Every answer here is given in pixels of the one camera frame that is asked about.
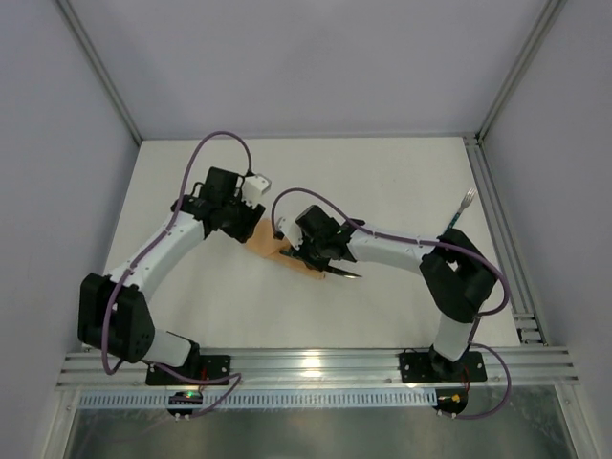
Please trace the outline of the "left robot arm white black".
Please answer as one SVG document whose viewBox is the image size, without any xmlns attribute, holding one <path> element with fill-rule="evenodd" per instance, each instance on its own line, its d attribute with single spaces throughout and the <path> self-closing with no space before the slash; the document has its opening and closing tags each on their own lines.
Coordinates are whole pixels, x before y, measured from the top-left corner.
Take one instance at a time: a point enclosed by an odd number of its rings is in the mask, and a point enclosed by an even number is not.
<svg viewBox="0 0 612 459">
<path fill-rule="evenodd" d="M 211 168 L 191 193 L 179 195 L 163 225 L 126 262 L 83 279 L 78 339 L 129 363 L 186 365 L 196 343 L 158 329 L 148 302 L 178 262 L 213 232 L 246 243 L 265 211 L 262 198 L 271 186 L 260 174 Z"/>
</svg>

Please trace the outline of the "green handled fork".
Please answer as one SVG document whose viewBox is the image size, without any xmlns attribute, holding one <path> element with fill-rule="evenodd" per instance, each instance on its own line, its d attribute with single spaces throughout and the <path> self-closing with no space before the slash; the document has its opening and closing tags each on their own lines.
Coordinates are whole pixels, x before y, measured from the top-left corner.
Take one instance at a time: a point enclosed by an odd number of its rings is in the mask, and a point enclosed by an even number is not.
<svg viewBox="0 0 612 459">
<path fill-rule="evenodd" d="M 459 205 L 459 208 L 455 211 L 454 215 L 452 216 L 452 218 L 450 219 L 447 225 L 448 230 L 453 229 L 455 227 L 455 225 L 457 224 L 462 214 L 470 207 L 470 205 L 473 203 L 473 201 L 475 200 L 477 196 L 478 196 L 478 190 L 474 187 L 470 188 L 466 192 L 466 194 L 464 195 Z"/>
</svg>

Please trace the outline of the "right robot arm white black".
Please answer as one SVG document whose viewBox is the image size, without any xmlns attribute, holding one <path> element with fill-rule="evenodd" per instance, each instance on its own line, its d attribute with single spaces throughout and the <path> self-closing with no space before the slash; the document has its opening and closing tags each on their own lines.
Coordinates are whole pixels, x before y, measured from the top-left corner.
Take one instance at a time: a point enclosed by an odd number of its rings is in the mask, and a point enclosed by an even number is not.
<svg viewBox="0 0 612 459">
<path fill-rule="evenodd" d="M 441 316 L 428 350 L 433 372 L 442 380 L 457 377 L 480 321 L 481 308 L 499 272 L 459 229 L 447 229 L 425 240 L 388 233 L 362 220 L 339 223 L 313 205 L 293 224 L 286 256 L 311 270 L 350 277 L 330 265 L 333 261 L 377 263 L 420 275 Z"/>
</svg>

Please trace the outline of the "beige satin napkin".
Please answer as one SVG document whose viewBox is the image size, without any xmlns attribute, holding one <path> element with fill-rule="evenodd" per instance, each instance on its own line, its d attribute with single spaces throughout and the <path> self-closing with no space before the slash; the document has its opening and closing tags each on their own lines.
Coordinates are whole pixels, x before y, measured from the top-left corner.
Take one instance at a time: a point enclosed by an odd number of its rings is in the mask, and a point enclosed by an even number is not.
<svg viewBox="0 0 612 459">
<path fill-rule="evenodd" d="M 278 240 L 273 237 L 272 222 L 267 218 L 257 223 L 252 236 L 245 243 L 247 250 L 263 259 L 316 280 L 325 278 L 325 273 L 311 270 L 304 262 L 282 254 L 283 251 L 287 251 L 291 247 L 287 239 Z"/>
</svg>

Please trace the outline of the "green handled knife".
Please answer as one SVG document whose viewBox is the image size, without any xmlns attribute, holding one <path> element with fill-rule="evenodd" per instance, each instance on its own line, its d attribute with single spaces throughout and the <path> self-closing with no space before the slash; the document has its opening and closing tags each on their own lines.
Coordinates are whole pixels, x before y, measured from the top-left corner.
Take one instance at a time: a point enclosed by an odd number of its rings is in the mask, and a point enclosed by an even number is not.
<svg viewBox="0 0 612 459">
<path fill-rule="evenodd" d="M 311 255 L 306 251 L 298 250 L 293 247 L 289 247 L 286 250 L 281 250 L 280 254 L 285 257 L 292 258 L 294 260 L 298 260 L 302 262 L 311 271 L 317 271 L 320 273 L 329 273 L 329 274 L 337 275 L 337 276 L 348 278 L 348 279 L 361 278 L 360 274 L 351 273 L 341 268 L 332 266 L 330 264 L 330 260 L 327 258 L 321 258 L 316 255 Z"/>
</svg>

